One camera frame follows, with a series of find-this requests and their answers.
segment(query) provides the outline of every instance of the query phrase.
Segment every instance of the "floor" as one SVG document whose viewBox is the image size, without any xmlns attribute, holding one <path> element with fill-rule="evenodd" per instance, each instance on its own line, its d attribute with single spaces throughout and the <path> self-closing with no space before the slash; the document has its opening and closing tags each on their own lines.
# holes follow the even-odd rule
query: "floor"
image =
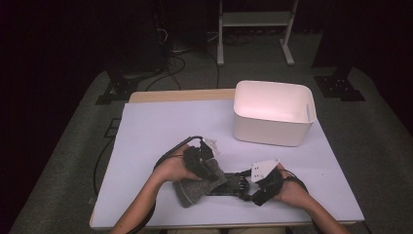
<svg viewBox="0 0 413 234">
<path fill-rule="evenodd" d="M 354 68 L 349 80 L 365 101 L 324 97 L 314 76 L 330 75 L 334 68 L 312 68 L 318 34 L 292 34 L 289 47 L 295 65 L 288 66 L 279 46 L 279 35 L 246 37 L 250 43 L 225 46 L 225 65 L 214 61 L 216 44 L 209 54 L 191 52 L 169 59 L 170 72 L 182 90 L 235 88 L 242 80 L 301 84 L 313 92 L 321 126 L 352 187 L 365 224 L 374 234 L 411 233 L 413 230 L 413 138 L 377 92 L 372 80 Z M 183 50 L 180 44 L 176 50 Z M 177 90 L 170 77 L 139 83 L 139 91 Z M 102 71 L 90 85 L 38 180 L 11 233 L 107 233 L 91 230 L 94 181 L 103 179 L 113 142 L 106 130 L 121 118 L 125 100 L 96 105 L 109 84 Z M 368 233 L 362 223 L 352 233 Z M 316 233 L 311 226 L 294 233 Z"/>
</svg>

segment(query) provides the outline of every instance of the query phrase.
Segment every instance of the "white plastic bin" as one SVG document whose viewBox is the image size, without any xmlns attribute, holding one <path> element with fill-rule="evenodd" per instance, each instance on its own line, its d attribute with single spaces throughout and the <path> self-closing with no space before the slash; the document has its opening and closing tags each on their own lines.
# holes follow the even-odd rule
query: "white plastic bin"
<svg viewBox="0 0 413 234">
<path fill-rule="evenodd" d="M 234 100 L 234 137 L 256 143 L 298 146 L 317 119 L 309 88 L 241 81 Z"/>
</svg>

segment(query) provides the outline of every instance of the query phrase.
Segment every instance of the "gray cloth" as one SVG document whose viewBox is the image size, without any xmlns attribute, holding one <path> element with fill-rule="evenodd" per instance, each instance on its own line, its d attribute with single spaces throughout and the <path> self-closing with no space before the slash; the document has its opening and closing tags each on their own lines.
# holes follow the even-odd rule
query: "gray cloth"
<svg viewBox="0 0 413 234">
<path fill-rule="evenodd" d="M 188 208 L 198 203 L 202 196 L 212 191 L 217 186 L 225 183 L 227 177 L 224 172 L 219 168 L 218 162 L 215 159 L 209 159 L 205 163 L 214 171 L 219 177 L 217 181 L 211 182 L 207 179 L 194 180 L 189 178 L 183 178 L 180 181 L 175 181 L 172 185 L 175 189 L 176 196 L 182 207 Z"/>
</svg>

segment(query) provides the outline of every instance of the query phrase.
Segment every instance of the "black metal base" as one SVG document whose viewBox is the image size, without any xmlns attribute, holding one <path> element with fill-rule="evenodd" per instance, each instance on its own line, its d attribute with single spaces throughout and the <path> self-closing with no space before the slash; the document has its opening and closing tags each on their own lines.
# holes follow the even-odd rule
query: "black metal base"
<svg viewBox="0 0 413 234">
<path fill-rule="evenodd" d="M 363 101 L 364 96 L 355 90 L 349 80 L 338 76 L 315 76 L 325 98 L 340 98 L 342 101 Z"/>
</svg>

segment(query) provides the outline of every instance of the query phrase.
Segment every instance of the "hand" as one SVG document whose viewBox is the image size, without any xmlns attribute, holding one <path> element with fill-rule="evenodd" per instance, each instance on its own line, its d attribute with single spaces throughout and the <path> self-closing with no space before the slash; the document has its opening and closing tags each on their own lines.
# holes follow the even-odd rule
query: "hand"
<svg viewBox="0 0 413 234">
<path fill-rule="evenodd" d="M 183 162 L 183 151 L 189 148 L 188 144 L 183 145 L 174 151 L 161 165 L 153 172 L 154 176 L 158 176 L 163 182 L 179 181 L 183 178 L 191 178 L 194 180 L 202 180 L 195 174 L 189 172 Z"/>
<path fill-rule="evenodd" d="M 288 172 L 284 171 L 282 164 L 278 164 L 277 168 L 282 173 L 282 177 L 286 178 L 288 176 L 292 176 Z M 312 197 L 297 182 L 286 180 L 282 185 L 282 190 L 277 196 L 275 196 L 275 199 L 285 202 L 293 207 L 304 208 Z"/>
</svg>

